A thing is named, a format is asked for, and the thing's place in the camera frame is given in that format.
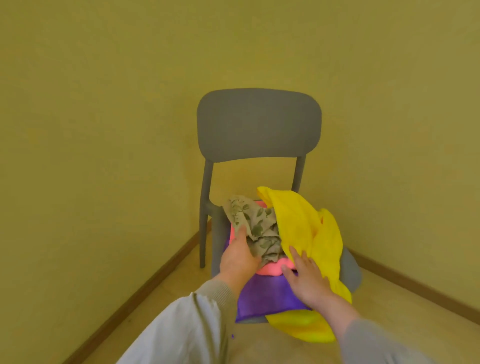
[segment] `pile of clothes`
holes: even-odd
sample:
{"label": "pile of clothes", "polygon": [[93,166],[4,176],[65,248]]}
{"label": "pile of clothes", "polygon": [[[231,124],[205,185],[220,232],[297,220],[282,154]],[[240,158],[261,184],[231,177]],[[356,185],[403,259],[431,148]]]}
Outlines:
{"label": "pile of clothes", "polygon": [[237,322],[265,316],[268,322],[298,339],[309,342],[334,341],[325,319],[304,305],[290,289],[281,266],[295,266],[288,247],[305,251],[327,276],[333,292],[351,302],[351,294],[340,282],[340,256],[343,243],[333,215],[326,209],[316,211],[294,191],[258,187],[261,201],[233,196],[223,206],[232,224],[228,244],[238,229],[247,227],[247,243],[262,263],[242,290]]}

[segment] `gray sleeve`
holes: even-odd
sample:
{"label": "gray sleeve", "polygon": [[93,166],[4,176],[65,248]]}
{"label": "gray sleeve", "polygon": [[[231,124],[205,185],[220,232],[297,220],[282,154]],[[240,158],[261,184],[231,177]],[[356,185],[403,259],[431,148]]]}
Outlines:
{"label": "gray sleeve", "polygon": [[117,364],[226,363],[236,310],[230,288],[210,280],[171,303]]}
{"label": "gray sleeve", "polygon": [[345,364],[434,364],[421,352],[388,338],[368,320],[352,322],[340,346]]}

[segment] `patterned cloth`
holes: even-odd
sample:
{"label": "patterned cloth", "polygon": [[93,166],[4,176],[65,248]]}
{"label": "patterned cloth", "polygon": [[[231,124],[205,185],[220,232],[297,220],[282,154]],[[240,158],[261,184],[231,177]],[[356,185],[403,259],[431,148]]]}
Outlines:
{"label": "patterned cloth", "polygon": [[240,226],[247,227],[247,243],[254,256],[261,256],[263,267],[285,257],[278,234],[275,211],[272,208],[258,206],[245,196],[232,196],[223,209],[237,235]]}

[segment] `pink fabric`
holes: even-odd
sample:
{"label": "pink fabric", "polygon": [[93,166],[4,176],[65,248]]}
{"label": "pink fabric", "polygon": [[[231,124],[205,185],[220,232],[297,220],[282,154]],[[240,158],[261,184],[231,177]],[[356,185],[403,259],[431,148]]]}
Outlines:
{"label": "pink fabric", "polygon": [[[267,207],[266,203],[263,201],[255,201],[258,206]],[[230,227],[230,241],[228,242],[231,244],[232,240],[235,239],[235,229],[233,225]],[[290,269],[295,269],[295,265],[293,262],[288,258],[280,258],[277,262],[271,262],[265,264],[262,268],[257,270],[257,274],[260,276],[281,276],[282,273],[282,265],[285,264]]]}

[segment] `person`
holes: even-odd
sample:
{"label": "person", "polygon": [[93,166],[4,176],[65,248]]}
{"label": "person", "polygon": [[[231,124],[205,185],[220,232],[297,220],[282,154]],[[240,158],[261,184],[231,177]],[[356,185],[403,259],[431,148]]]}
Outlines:
{"label": "person", "polygon": [[[227,363],[237,300],[260,263],[253,257],[241,228],[222,255],[220,273],[196,292],[171,303],[140,334],[117,364]],[[346,364],[427,364],[422,353],[391,339],[373,322],[362,319],[330,290],[328,278],[305,252],[290,247],[296,276],[283,274],[293,293],[329,323]]]}

